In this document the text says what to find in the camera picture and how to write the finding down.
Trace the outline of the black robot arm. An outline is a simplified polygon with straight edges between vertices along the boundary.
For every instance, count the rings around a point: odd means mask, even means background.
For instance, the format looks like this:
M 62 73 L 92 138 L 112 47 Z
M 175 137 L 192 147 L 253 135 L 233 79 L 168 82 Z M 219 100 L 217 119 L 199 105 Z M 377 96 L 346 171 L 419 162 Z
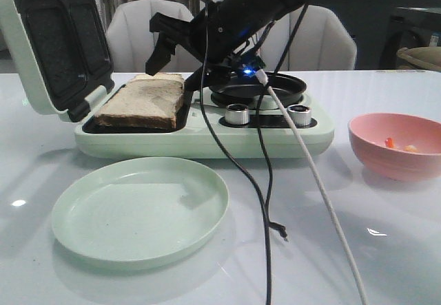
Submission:
M 255 49 L 241 54 L 238 48 L 257 31 L 272 26 L 283 16 L 310 0 L 202 0 L 205 7 L 191 20 L 183 21 L 157 12 L 150 31 L 158 43 L 145 63 L 145 72 L 155 75 L 181 46 L 202 63 L 185 82 L 187 91 L 215 83 L 226 84 L 232 75 L 252 76 L 263 68 Z

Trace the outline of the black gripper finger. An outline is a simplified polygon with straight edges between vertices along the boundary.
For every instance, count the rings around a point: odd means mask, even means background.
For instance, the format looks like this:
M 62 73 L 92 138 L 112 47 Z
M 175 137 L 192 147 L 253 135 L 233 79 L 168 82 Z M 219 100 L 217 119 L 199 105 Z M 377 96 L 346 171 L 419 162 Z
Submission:
M 192 71 L 193 56 L 186 50 L 189 47 L 190 30 L 190 21 L 157 12 L 150 20 L 150 32 L 156 32 L 158 38 L 153 53 L 145 62 L 145 73 L 153 76 L 165 69 Z
M 199 91 L 202 87 L 225 85 L 231 78 L 231 67 L 224 63 L 215 64 L 206 62 L 184 82 L 186 92 Z

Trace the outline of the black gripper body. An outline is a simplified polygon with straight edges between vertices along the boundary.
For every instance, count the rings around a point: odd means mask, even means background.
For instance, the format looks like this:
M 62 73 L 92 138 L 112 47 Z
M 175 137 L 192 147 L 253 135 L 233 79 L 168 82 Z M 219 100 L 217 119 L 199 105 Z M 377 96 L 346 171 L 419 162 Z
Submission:
M 190 42 L 202 65 L 193 78 L 253 76 L 265 64 L 256 49 L 237 52 L 265 25 L 265 8 L 255 3 L 208 3 L 191 22 Z

